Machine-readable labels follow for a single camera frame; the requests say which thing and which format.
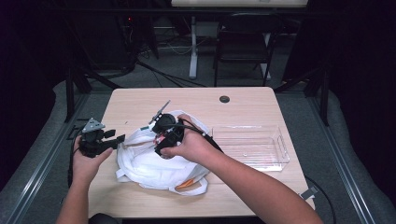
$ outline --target person's left hand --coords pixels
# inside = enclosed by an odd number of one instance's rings
[[[76,139],[74,150],[79,148],[81,136]],[[96,174],[98,173],[99,166],[105,161],[113,151],[113,148],[108,148],[102,154],[95,158],[89,158],[82,155],[78,149],[73,158],[73,183],[87,184],[90,185]]]

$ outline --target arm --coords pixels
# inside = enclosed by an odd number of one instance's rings
[[[109,148],[95,158],[88,158],[78,150],[79,139],[74,146],[76,152],[73,158],[73,183],[56,220],[57,224],[88,223],[88,190],[90,184],[96,176],[100,164],[110,156],[113,150]]]
[[[191,121],[186,115],[179,118]],[[266,223],[321,223],[317,213],[294,191],[271,176],[221,153],[192,130],[185,129],[180,146],[163,148],[161,153],[168,158],[179,155],[202,164]]]

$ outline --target forearm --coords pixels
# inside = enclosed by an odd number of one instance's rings
[[[315,211],[294,191],[271,176],[218,151],[203,166],[224,181],[266,223],[320,223]]]
[[[89,184],[72,184],[56,221],[57,224],[88,223],[88,190]]]

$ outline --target plastic box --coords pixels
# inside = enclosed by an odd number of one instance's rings
[[[278,126],[213,127],[225,154],[259,171],[281,171],[290,157]]]

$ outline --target bag handle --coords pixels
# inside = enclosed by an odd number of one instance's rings
[[[202,177],[198,183],[201,184],[201,187],[197,188],[197,189],[192,189],[192,190],[188,190],[188,191],[177,191],[176,187],[172,187],[169,188],[169,191],[174,192],[176,194],[180,194],[180,195],[186,195],[186,196],[194,196],[194,195],[199,195],[199,194],[203,194],[206,192],[207,189],[207,180]]]

